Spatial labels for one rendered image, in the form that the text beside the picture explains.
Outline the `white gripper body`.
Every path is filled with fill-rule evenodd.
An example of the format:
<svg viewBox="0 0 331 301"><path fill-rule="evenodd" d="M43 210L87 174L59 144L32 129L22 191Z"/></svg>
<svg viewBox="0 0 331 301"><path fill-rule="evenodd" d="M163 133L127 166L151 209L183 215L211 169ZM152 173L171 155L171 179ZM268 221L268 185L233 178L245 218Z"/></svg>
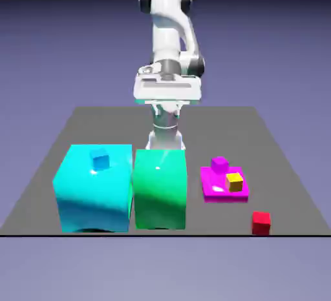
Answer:
<svg viewBox="0 0 331 301"><path fill-rule="evenodd" d="M160 74L137 74L133 96L138 104L152 101L199 101L201 79L196 76L174 75L173 81L161 80Z"/></svg>

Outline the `small magenta cube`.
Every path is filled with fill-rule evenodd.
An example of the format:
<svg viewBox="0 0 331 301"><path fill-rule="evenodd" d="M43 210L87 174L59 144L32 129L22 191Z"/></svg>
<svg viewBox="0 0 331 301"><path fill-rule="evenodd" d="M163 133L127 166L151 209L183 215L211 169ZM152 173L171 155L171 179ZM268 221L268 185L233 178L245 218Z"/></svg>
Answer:
<svg viewBox="0 0 331 301"><path fill-rule="evenodd" d="M217 156L211 159L211 170L215 174L226 174L229 167L229 162L225 157Z"/></svg>

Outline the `small blue cube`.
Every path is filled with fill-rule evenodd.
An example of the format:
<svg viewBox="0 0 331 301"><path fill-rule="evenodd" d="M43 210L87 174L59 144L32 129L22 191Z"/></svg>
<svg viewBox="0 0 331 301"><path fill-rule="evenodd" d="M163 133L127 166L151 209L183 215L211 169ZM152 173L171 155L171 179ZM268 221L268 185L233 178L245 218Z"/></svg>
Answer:
<svg viewBox="0 0 331 301"><path fill-rule="evenodd" d="M110 167L109 154L104 148L92 149L90 157L94 171L102 171Z"/></svg>

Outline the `small yellow cube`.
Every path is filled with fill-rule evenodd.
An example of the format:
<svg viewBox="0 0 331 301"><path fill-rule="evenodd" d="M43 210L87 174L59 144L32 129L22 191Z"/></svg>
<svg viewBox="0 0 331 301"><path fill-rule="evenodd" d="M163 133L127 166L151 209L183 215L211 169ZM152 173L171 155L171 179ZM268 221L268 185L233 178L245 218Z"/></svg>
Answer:
<svg viewBox="0 0 331 301"><path fill-rule="evenodd" d="M242 191L244 180L239 172L227 173L225 182L229 192Z"/></svg>

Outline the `small red cube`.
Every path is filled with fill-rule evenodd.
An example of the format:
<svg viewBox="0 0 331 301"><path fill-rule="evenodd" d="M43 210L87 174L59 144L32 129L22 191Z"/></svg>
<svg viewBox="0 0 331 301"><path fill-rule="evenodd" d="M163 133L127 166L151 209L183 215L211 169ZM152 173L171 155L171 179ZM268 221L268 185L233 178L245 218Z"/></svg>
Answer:
<svg viewBox="0 0 331 301"><path fill-rule="evenodd" d="M254 211L252 214L252 234L267 236L271 228L271 215L268 212Z"/></svg>

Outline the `large green box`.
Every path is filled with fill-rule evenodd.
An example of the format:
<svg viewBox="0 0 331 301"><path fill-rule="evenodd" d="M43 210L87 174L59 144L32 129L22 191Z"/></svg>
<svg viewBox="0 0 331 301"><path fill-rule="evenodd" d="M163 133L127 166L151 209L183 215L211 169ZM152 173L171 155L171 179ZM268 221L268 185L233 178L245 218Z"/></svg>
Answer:
<svg viewBox="0 0 331 301"><path fill-rule="evenodd" d="M187 205L185 151L138 149L133 192L136 228L184 230Z"/></svg>

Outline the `large magenta box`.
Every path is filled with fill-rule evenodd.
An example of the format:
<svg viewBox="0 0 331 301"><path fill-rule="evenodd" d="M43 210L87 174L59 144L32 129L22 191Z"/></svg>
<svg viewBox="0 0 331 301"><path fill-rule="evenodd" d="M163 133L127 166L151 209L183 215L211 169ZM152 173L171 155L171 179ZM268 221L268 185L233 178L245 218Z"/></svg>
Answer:
<svg viewBox="0 0 331 301"><path fill-rule="evenodd" d="M226 175L239 173L243 179L240 192L229 192L226 186ZM205 202L219 203L246 203L248 202L250 189L241 167L230 167L228 172L217 174L211 167L200 168L200 180Z"/></svg>

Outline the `large cyan box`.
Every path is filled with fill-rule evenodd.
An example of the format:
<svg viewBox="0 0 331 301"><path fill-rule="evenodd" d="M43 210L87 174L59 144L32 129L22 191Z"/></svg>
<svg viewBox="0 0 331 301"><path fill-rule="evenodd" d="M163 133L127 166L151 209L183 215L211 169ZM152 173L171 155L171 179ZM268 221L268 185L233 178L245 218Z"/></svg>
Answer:
<svg viewBox="0 0 331 301"><path fill-rule="evenodd" d="M94 171L90 151L104 148L110 167ZM131 144L72 144L52 184L64 233L127 232L133 192Z"/></svg>

